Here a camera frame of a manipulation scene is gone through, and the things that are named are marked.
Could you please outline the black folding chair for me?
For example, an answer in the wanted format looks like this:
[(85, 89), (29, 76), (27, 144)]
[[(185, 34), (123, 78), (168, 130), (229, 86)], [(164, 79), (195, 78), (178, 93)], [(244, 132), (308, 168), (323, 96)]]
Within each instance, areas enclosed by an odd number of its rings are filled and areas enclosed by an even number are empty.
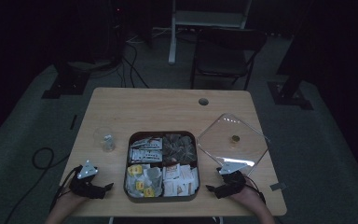
[(258, 30), (210, 27), (197, 35), (190, 88), (196, 76), (227, 77), (235, 83), (244, 77), (246, 91), (253, 72), (255, 57), (267, 43), (268, 36)]

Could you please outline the clear glass cup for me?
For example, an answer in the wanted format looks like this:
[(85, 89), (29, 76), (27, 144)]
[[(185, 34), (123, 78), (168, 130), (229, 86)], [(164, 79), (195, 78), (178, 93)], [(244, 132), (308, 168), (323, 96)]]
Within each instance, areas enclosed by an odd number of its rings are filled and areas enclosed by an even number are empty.
[(115, 144), (115, 139), (114, 139), (114, 149), (107, 151), (103, 148), (103, 137), (107, 134), (111, 134), (113, 136), (113, 131), (110, 127), (99, 127), (94, 131), (93, 134), (93, 139), (94, 139), (94, 146), (99, 147), (101, 150), (105, 151), (105, 152), (111, 152), (115, 149), (116, 144)]

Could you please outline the pile of dark pyramid bags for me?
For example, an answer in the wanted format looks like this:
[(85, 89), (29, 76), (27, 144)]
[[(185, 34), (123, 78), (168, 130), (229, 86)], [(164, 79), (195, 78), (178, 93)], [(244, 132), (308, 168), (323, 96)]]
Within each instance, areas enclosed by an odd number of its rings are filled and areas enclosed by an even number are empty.
[(192, 162), (197, 159), (193, 140), (179, 133), (166, 134), (162, 138), (162, 156), (164, 162)]

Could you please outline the person's right hand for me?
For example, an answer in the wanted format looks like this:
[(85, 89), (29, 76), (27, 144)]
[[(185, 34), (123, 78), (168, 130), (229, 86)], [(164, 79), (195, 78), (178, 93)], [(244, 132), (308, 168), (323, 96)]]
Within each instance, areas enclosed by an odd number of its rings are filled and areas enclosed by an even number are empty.
[(243, 189), (239, 193), (231, 195), (230, 199), (242, 204), (246, 209), (252, 212), (254, 212), (254, 209), (261, 203), (266, 205), (260, 197), (259, 190), (249, 178), (246, 179), (246, 184)]

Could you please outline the person's left hand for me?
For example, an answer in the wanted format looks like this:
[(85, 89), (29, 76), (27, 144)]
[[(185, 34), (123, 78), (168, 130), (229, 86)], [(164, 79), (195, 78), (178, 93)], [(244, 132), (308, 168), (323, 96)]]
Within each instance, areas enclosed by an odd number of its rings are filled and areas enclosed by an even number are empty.
[(56, 202), (54, 209), (60, 213), (69, 215), (74, 212), (79, 205), (86, 202), (87, 197), (74, 194), (72, 191), (65, 192)]

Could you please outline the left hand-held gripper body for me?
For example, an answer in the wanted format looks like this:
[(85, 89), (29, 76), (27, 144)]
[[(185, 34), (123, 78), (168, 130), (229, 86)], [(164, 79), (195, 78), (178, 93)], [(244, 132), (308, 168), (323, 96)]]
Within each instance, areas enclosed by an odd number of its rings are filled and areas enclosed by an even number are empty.
[(105, 188), (91, 183), (97, 174), (98, 169), (90, 161), (86, 161), (83, 165), (75, 168), (75, 176), (69, 184), (69, 189), (77, 196), (89, 199), (103, 199)]

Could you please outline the dark equipment with red light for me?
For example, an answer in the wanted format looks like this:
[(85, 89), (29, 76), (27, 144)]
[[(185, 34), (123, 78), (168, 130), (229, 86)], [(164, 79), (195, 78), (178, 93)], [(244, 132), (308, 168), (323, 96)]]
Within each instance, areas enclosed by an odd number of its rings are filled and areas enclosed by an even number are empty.
[(113, 64), (118, 64), (123, 56), (126, 34), (126, 12), (124, 0), (108, 0), (108, 53)]

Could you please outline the pile of orange-print white sachets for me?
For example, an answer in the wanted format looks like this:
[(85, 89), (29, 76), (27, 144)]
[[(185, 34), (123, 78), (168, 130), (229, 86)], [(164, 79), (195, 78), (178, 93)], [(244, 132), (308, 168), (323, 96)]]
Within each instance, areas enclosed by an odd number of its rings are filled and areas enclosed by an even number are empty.
[(200, 186), (198, 168), (179, 163), (163, 168), (163, 196), (187, 197), (194, 195)]

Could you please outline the clear lid with gold knob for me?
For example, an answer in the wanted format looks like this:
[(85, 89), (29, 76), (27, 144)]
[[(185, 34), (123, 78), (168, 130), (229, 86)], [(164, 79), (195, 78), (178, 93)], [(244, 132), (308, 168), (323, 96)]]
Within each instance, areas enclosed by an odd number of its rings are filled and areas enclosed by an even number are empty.
[(222, 114), (197, 139), (198, 147), (227, 175), (250, 175), (269, 149), (269, 139), (233, 114)]

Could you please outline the white desk frame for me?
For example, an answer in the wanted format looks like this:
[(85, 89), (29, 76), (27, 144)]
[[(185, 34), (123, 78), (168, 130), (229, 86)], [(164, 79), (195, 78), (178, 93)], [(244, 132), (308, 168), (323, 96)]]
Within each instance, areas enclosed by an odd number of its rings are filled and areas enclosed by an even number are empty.
[(205, 12), (181, 10), (176, 8), (176, 0), (172, 0), (171, 44), (168, 64), (176, 61), (176, 26), (229, 27), (244, 29), (253, 0), (245, 0), (242, 12)]

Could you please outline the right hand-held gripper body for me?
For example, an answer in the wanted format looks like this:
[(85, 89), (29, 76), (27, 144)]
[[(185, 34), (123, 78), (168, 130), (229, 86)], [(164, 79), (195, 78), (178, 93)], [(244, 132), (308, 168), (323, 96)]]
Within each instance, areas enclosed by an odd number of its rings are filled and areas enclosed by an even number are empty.
[(224, 181), (224, 188), (220, 191), (225, 191), (230, 195), (239, 193), (246, 184), (245, 177), (241, 172), (244, 168), (244, 163), (226, 162), (222, 167), (217, 169)]

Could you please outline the dark four-compartment tea box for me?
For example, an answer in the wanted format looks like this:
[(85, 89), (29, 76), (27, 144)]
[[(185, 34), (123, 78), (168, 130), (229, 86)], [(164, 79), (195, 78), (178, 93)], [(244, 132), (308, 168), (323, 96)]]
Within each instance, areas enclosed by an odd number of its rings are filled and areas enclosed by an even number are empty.
[[(192, 168), (197, 167), (198, 168), (198, 152), (197, 152), (197, 148), (196, 148), (196, 155), (197, 155), (197, 159), (195, 161), (192, 162), (179, 162), (179, 161), (175, 161), (175, 162), (164, 162), (163, 161), (163, 156), (162, 156), (162, 161), (161, 162), (130, 162), (130, 146), (132, 143), (134, 143), (137, 140), (141, 140), (144, 139), (146, 137), (160, 137), (161, 139), (163, 138), (164, 135), (166, 134), (173, 134), (173, 133), (179, 133), (182, 135), (188, 135), (192, 138), (193, 140), (193, 144), (196, 147), (196, 139), (194, 137), (194, 135), (192, 133), (189, 133), (187, 131), (166, 131), (166, 132), (138, 132), (138, 133), (134, 133), (130, 140), (129, 140), (129, 146), (128, 146), (128, 155), (127, 155), (127, 163), (126, 163), (126, 170), (125, 170), (125, 180), (124, 180), (124, 191), (127, 194), (128, 198), (130, 199), (130, 201), (134, 202), (134, 203), (167, 203), (167, 202), (187, 202), (187, 201), (191, 201), (194, 198), (196, 198), (197, 193), (200, 189), (200, 187), (198, 188), (198, 190), (196, 191), (196, 193), (194, 195), (191, 196), (187, 196), (187, 197), (164, 197), (163, 196), (163, 168), (167, 167), (167, 166), (172, 166), (175, 165), (177, 163), (181, 164), (181, 165), (187, 165), (189, 164)], [(155, 198), (132, 198), (127, 191), (125, 190), (125, 181), (126, 181), (126, 174), (127, 174), (127, 168), (131, 165), (134, 164), (150, 164), (152, 167), (159, 167), (162, 171), (162, 193), (159, 197), (155, 197)]]

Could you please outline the pile of yellow-label tea bags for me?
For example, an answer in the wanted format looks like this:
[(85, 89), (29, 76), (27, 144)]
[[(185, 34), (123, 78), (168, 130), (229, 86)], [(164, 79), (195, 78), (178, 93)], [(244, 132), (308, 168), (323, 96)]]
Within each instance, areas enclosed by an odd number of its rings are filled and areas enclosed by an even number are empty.
[(162, 193), (162, 171), (150, 164), (127, 168), (125, 190), (132, 198), (155, 198)]

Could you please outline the pile of dark-print white sachets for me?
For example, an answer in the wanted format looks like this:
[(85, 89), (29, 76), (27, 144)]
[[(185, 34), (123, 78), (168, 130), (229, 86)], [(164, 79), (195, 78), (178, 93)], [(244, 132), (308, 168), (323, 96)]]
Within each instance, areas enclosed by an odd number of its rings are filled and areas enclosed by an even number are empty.
[(162, 139), (146, 137), (137, 140), (130, 146), (130, 162), (161, 162)]

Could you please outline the black stand with flat base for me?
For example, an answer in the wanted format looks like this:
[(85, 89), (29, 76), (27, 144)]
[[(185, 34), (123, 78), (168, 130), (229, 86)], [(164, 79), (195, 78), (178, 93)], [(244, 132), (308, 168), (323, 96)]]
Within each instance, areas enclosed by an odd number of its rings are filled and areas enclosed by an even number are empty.
[(291, 45), (286, 51), (278, 68), (278, 74), (286, 75), (284, 82), (269, 81), (268, 89), (276, 105), (296, 105), (303, 110), (312, 110), (313, 107), (300, 90), (303, 80), (302, 73), (297, 72), (299, 58), (295, 53), (300, 49), (298, 39), (293, 36)]
[(74, 68), (66, 62), (53, 64), (58, 75), (49, 90), (44, 91), (43, 99), (59, 99), (62, 95), (82, 95), (90, 72)]

